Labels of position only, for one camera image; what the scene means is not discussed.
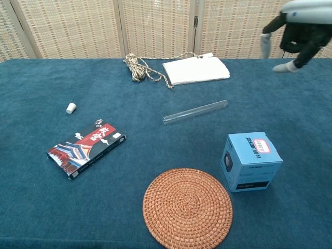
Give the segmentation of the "round woven rattan coaster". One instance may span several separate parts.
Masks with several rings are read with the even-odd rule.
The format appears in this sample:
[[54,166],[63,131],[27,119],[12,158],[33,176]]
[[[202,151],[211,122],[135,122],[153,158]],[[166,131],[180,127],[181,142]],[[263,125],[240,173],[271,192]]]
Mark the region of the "round woven rattan coaster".
[[167,249],[214,249],[233,222],[229,193],[213,176],[190,168],[167,170],[147,187],[145,225]]

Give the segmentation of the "white spiral notepad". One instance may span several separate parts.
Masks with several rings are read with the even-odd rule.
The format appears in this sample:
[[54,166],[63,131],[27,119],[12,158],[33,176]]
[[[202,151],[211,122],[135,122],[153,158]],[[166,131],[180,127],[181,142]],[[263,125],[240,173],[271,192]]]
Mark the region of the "white spiral notepad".
[[163,63],[172,85],[222,80],[230,78],[226,65],[211,52],[198,57]]

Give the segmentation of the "red black card box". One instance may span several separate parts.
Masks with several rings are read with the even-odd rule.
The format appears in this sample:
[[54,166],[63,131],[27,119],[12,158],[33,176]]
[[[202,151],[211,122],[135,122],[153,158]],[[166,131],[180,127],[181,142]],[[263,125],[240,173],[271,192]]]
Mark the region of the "red black card box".
[[127,139],[126,135],[112,124],[98,119],[66,140],[55,144],[47,151],[68,176],[74,179]]

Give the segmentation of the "clear glass test tube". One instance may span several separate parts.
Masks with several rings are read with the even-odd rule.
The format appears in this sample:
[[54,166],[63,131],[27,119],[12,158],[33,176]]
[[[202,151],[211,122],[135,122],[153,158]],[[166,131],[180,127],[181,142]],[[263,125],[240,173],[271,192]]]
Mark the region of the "clear glass test tube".
[[168,115],[168,116],[164,116],[164,117],[162,117],[162,122],[165,125],[167,125],[169,123],[180,121],[182,119],[194,117],[194,116],[197,116],[197,115],[206,114],[206,113],[218,110],[218,109],[223,109],[223,108],[228,107],[228,105],[229,105],[229,102],[227,100],[214,102],[214,103],[199,106],[199,107],[196,107],[196,108],[193,108],[193,109],[188,109],[188,110],[176,113],[176,114],[171,114],[171,115]]

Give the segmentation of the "blue table cloth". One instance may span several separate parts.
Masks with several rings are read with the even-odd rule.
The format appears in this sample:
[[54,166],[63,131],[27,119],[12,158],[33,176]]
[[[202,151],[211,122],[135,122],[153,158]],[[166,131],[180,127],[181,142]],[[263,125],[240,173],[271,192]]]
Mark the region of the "blue table cloth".
[[[174,89],[134,82],[122,59],[0,63],[0,248],[162,249],[142,214],[150,182],[195,168],[225,185],[228,134],[263,131],[283,163],[266,190],[231,194],[218,249],[332,249],[332,59],[287,74],[272,71],[280,59],[224,63],[229,79]],[[127,139],[69,179],[47,151],[98,119]]]

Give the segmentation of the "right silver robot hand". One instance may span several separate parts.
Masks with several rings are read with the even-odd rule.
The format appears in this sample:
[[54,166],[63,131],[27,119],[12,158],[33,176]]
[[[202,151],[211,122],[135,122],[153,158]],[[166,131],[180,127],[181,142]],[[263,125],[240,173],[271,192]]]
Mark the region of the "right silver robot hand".
[[292,0],[283,5],[279,15],[260,34],[261,55],[269,58],[271,35],[285,27],[280,48],[297,58],[273,67],[276,73],[294,73],[332,40],[332,0]]

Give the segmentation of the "woven bamboo folding screen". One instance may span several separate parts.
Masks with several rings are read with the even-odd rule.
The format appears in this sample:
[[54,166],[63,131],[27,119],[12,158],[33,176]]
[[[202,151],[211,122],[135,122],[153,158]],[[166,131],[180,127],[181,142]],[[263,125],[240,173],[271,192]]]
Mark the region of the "woven bamboo folding screen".
[[290,0],[0,0],[0,62],[19,58],[260,58]]

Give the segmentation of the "light blue cardboard box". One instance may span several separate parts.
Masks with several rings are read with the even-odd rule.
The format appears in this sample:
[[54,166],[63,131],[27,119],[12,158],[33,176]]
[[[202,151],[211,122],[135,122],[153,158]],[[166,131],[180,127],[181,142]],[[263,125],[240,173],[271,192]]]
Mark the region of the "light blue cardboard box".
[[283,160],[265,132],[228,134],[220,166],[231,192],[267,189]]

